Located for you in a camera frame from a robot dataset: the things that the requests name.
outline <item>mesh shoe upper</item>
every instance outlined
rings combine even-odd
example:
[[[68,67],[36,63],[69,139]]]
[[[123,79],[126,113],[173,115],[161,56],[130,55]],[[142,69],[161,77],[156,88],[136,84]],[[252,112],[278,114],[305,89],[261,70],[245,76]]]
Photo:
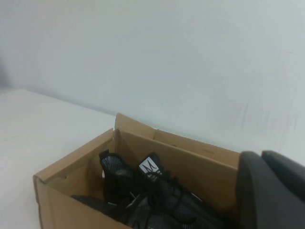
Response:
[[[119,203],[124,198],[137,196],[143,191],[157,195],[163,212],[178,219],[185,229],[226,228],[215,210],[182,187],[161,166],[155,153],[149,154],[138,166],[130,168],[119,155],[103,152],[101,165],[105,172],[105,200]]]

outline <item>open cardboard box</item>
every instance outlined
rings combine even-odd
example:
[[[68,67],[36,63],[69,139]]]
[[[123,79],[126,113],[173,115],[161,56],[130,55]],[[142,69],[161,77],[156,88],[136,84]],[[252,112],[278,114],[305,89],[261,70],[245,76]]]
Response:
[[[165,169],[220,213],[237,219],[235,184],[239,153],[173,135],[118,114],[108,130],[35,174],[34,187],[43,229],[126,229],[71,195],[103,199],[98,154],[116,152],[132,167],[156,152]]]

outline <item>black sneaker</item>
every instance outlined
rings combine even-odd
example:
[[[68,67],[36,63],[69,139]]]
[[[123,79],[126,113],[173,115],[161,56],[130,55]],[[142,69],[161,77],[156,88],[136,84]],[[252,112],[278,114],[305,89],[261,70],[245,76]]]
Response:
[[[226,228],[221,216],[207,203],[179,184],[178,179],[171,178],[170,172],[161,166],[156,153],[150,153],[138,166],[138,171],[150,180],[150,186],[160,198],[165,212],[180,221],[200,222],[207,229]]]
[[[119,155],[109,154],[108,151],[101,153],[100,159],[105,175],[106,201],[119,203],[124,198],[149,191],[158,197],[162,211],[183,223],[187,229],[226,228],[211,206],[182,187],[178,179],[170,177],[170,173],[161,166],[157,154],[149,154],[139,164],[137,171],[130,168]]]
[[[117,206],[93,197],[72,197],[133,229],[191,229],[152,207],[149,193],[142,193],[133,201],[125,199]]]

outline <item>white label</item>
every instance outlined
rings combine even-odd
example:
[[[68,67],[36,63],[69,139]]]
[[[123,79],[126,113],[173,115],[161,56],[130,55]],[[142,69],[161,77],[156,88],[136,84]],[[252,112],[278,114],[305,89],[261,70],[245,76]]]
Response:
[[[157,172],[159,170],[159,168],[157,167],[156,163],[154,163],[154,161],[148,157],[146,158],[140,165],[139,165],[140,169],[144,172],[144,173],[148,173],[148,172]]]

